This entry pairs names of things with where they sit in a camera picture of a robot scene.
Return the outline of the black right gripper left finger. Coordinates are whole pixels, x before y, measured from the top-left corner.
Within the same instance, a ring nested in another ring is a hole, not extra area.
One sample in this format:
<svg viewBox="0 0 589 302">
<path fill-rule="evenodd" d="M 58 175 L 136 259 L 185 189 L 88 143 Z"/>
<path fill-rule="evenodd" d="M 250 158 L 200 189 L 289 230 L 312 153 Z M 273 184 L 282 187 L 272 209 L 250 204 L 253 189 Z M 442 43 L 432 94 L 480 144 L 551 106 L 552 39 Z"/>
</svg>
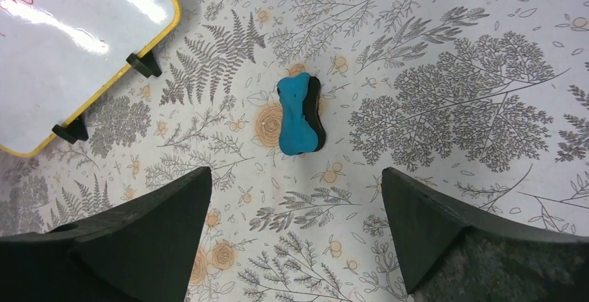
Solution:
<svg viewBox="0 0 589 302">
<path fill-rule="evenodd" d="M 183 301 L 212 194 L 209 167 L 47 233 L 1 238 L 2 301 Z"/>
</svg>

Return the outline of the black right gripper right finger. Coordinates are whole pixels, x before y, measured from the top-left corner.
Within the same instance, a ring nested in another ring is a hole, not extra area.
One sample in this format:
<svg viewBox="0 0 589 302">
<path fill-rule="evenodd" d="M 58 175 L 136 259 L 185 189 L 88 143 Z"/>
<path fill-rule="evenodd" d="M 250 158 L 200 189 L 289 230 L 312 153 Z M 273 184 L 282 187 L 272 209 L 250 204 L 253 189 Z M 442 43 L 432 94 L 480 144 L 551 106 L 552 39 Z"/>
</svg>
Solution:
<svg viewBox="0 0 589 302">
<path fill-rule="evenodd" d="M 416 301 L 587 301 L 588 238 L 490 214 L 389 167 L 382 196 Z"/>
</svg>

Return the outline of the blue whiteboard eraser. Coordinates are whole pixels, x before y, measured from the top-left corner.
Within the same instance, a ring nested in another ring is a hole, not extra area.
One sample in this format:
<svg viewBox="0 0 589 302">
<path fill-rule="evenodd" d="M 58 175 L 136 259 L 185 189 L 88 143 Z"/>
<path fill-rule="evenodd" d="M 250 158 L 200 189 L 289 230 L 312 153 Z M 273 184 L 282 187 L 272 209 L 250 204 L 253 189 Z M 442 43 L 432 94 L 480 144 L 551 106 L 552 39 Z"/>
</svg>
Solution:
<svg viewBox="0 0 589 302">
<path fill-rule="evenodd" d="M 319 114 L 321 87 L 319 79 L 307 72 L 277 83 L 283 110 L 279 147 L 287 156 L 317 152 L 325 145 L 326 131 Z"/>
</svg>

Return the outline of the yellow framed whiteboard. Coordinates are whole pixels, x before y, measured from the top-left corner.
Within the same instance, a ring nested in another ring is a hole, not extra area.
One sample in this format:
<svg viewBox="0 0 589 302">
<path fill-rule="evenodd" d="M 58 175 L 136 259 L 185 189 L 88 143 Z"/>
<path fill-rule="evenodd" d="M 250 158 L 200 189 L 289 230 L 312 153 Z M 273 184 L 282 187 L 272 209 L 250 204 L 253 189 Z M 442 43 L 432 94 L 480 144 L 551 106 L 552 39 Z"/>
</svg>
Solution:
<svg viewBox="0 0 589 302">
<path fill-rule="evenodd" d="M 180 18 L 179 0 L 1 0 L 1 149 L 39 153 Z"/>
</svg>

